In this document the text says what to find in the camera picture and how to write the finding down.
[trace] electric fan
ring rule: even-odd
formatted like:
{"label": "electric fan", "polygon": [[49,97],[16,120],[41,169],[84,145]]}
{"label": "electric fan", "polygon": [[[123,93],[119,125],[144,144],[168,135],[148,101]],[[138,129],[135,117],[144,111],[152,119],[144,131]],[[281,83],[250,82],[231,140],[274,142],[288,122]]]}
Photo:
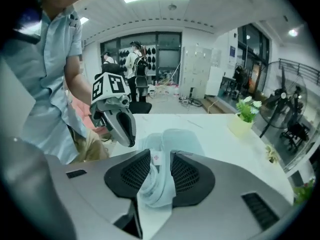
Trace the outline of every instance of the electric fan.
{"label": "electric fan", "polygon": [[263,92],[269,97],[262,101],[260,108],[260,114],[267,125],[260,138],[270,126],[286,129],[299,122],[308,100],[304,79],[290,63],[270,63],[267,66],[267,75]]}

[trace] backpack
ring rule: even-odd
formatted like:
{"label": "backpack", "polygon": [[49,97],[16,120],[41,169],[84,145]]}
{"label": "backpack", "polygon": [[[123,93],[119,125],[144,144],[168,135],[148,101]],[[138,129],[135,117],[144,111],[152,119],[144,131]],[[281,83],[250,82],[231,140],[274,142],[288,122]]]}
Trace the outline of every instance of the backpack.
{"label": "backpack", "polygon": [[146,68],[148,63],[145,60],[145,57],[139,56],[137,54],[137,58],[134,60],[132,71],[134,76],[145,76]]}

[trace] cable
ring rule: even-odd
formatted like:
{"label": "cable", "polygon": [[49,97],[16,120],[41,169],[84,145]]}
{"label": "cable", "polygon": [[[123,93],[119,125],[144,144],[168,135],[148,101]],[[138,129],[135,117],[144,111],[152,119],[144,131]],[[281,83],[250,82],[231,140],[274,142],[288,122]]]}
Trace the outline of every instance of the cable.
{"label": "cable", "polygon": [[210,113],[209,113],[209,109],[210,109],[216,102],[218,102],[218,101],[216,100],[215,102],[213,102],[213,103],[208,107],[208,109],[207,109],[207,111],[206,111],[208,114],[210,114]]}

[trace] white table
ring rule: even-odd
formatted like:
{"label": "white table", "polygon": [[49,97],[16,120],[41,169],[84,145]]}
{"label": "white table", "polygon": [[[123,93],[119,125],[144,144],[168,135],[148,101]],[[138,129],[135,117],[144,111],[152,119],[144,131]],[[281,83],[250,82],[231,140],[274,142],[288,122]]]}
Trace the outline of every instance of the white table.
{"label": "white table", "polygon": [[[136,144],[124,147],[117,143],[111,156],[138,150],[140,139],[167,129],[186,129],[193,131],[206,157],[240,166],[270,187],[278,191],[293,204],[294,192],[281,166],[270,163],[266,157],[266,145],[253,132],[244,139],[238,139],[229,130],[228,121],[233,114],[135,114]],[[171,209],[150,209],[139,205],[139,217],[143,239],[150,239],[166,222]]]}

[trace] person in black and white outfit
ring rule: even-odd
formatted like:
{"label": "person in black and white outfit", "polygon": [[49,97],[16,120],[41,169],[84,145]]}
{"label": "person in black and white outfit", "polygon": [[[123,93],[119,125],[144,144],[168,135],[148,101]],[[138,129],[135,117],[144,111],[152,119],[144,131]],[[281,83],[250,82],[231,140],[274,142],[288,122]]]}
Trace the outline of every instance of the person in black and white outfit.
{"label": "person in black and white outfit", "polygon": [[118,64],[117,61],[114,58],[110,57],[110,52],[109,51],[105,51],[101,55],[101,58],[103,58],[103,60],[104,60],[103,64],[106,64],[106,63]]}
{"label": "person in black and white outfit", "polygon": [[131,100],[133,102],[137,101],[137,90],[136,90],[136,76],[133,72],[133,66],[136,58],[141,57],[142,53],[141,43],[139,41],[133,41],[130,43],[132,45],[132,52],[129,53],[125,60],[125,67],[127,68],[127,81],[131,92]]}

